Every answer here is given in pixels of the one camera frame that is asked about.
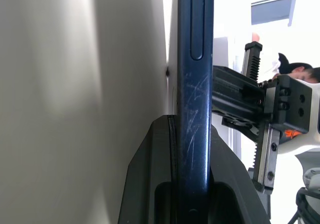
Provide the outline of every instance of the cable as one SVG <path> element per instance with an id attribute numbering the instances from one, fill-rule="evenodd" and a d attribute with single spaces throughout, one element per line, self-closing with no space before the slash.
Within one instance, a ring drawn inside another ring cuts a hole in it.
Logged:
<path id="1" fill-rule="evenodd" d="M 288 222 L 288 224 L 295 224 L 295 221 L 298 220 L 298 218 L 299 218 L 299 213 L 298 213 L 298 211 L 296 211 L 296 213 L 293 215 L 293 217 Z"/>

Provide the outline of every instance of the person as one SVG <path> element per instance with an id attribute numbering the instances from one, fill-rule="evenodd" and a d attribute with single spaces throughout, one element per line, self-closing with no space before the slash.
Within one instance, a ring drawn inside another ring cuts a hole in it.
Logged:
<path id="1" fill-rule="evenodd" d="M 252 33 L 252 41 L 259 42 L 260 36 Z M 320 68 L 313 68 L 306 63 L 290 64 L 284 54 L 274 52 L 267 46 L 263 46 L 260 59 L 258 82 L 274 79 L 278 75 L 289 75 L 308 83 L 320 83 Z"/>

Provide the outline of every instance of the black cable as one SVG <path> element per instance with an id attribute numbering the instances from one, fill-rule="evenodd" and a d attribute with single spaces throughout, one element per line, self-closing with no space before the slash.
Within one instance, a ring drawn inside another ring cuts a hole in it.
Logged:
<path id="1" fill-rule="evenodd" d="M 296 194 L 296 205 L 299 213 L 299 217 L 303 219 L 305 223 L 320 223 L 320 215 L 309 205 L 305 196 L 310 196 L 320 200 L 320 193 L 307 190 L 305 187 L 298 190 Z"/>
<path id="2" fill-rule="evenodd" d="M 298 211 L 296 211 L 296 213 L 293 215 L 293 217 L 288 222 L 288 224 L 295 224 L 295 221 L 298 220 L 298 218 L 299 218 L 299 213 L 298 213 Z"/>

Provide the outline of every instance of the gray surface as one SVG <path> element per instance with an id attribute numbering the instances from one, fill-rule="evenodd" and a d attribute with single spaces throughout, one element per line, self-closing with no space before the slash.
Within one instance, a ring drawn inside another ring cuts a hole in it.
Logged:
<path id="1" fill-rule="evenodd" d="M 0 16 L 0 223 L 116 223 L 167 111 L 162 0 L 0 0 Z"/>
<path id="2" fill-rule="evenodd" d="M 251 23 L 258 25 L 289 18 L 292 0 L 276 0 L 251 7 Z"/>

